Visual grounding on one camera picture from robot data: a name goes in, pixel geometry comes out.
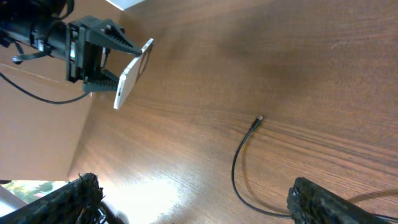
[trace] wood grain surface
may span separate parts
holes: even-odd
[[[120,24],[155,39],[120,111],[97,95],[70,178],[94,172],[129,223],[293,223],[296,177],[398,216],[398,1],[146,0]],[[120,73],[131,57],[114,52]]]

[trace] smartphone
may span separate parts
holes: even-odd
[[[116,97],[114,99],[113,108],[119,110],[126,101],[134,85],[140,79],[145,71],[149,61],[149,55],[154,46],[154,40],[149,39],[147,43],[141,48],[142,54],[135,57],[130,64],[123,70],[120,78]]]

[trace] black plastic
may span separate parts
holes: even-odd
[[[297,224],[387,224],[304,177],[289,189],[287,208]]]
[[[101,64],[103,49],[106,54],[119,50],[140,56],[141,48],[111,19],[86,16],[66,25],[60,20],[65,16],[54,17],[59,16],[66,2],[67,16],[73,10],[73,0],[14,0],[0,4],[0,44],[8,47],[11,42],[20,42],[41,51],[20,53],[14,57],[15,63],[45,55],[57,57],[66,62],[67,80],[83,80],[85,91],[116,91],[118,78],[104,70],[105,60]]]

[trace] black cable with connector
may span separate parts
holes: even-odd
[[[34,94],[32,94],[32,93],[29,93],[28,91],[26,91],[25,89],[21,88],[19,85],[15,84],[13,81],[11,81],[10,79],[8,79],[8,78],[7,78],[5,75],[3,75],[1,72],[0,72],[0,77],[3,78],[3,79],[4,79],[5,81],[7,81],[8,83],[10,83],[13,87],[15,87],[15,88],[17,88],[18,90],[20,90],[21,92],[25,93],[26,95],[29,95],[29,96],[35,98],[36,100],[40,100],[40,101],[43,101],[43,102],[45,102],[45,103],[51,103],[51,104],[55,104],[55,105],[62,105],[62,104],[67,104],[67,103],[73,103],[73,102],[78,101],[78,100],[80,100],[80,99],[82,99],[82,98],[84,98],[85,96],[87,96],[87,95],[90,94],[90,92],[86,92],[86,93],[84,93],[83,95],[81,95],[81,96],[79,96],[79,97],[77,97],[77,98],[74,98],[74,99],[72,99],[72,100],[66,100],[66,101],[52,101],[52,100],[46,100],[46,99],[43,99],[43,98],[41,98],[41,97],[39,97],[39,96],[36,96],[36,95],[34,95]]]
[[[248,133],[245,135],[245,137],[244,137],[243,140],[241,141],[241,143],[240,143],[238,149],[237,149],[236,152],[235,152],[234,160],[233,160],[233,162],[232,162],[232,171],[231,171],[232,186],[233,186],[234,191],[235,191],[236,195],[238,196],[238,198],[239,198],[245,205],[247,205],[249,208],[253,209],[254,211],[257,211],[257,212],[259,212],[259,213],[262,213],[262,214],[265,214],[265,215],[269,215],[269,216],[272,216],[272,217],[277,217],[277,218],[289,218],[289,219],[290,219],[290,218],[292,218],[290,215],[268,212],[268,211],[265,211],[265,210],[263,210],[263,209],[260,209],[260,208],[257,208],[257,207],[255,207],[255,206],[251,205],[250,203],[248,203],[247,201],[245,201],[245,200],[242,198],[242,196],[239,194],[239,192],[238,192],[238,190],[237,190],[237,188],[236,188],[236,185],[235,185],[235,165],[236,165],[236,159],[238,158],[239,152],[241,151],[242,146],[244,145],[244,143],[246,142],[246,140],[248,140],[248,138],[249,138],[249,136],[251,135],[251,133],[252,133],[253,131],[255,131],[255,130],[260,126],[261,121],[262,121],[263,119],[264,119],[264,117],[260,115],[260,116],[252,123],[252,125],[251,125],[251,127],[250,127]]]

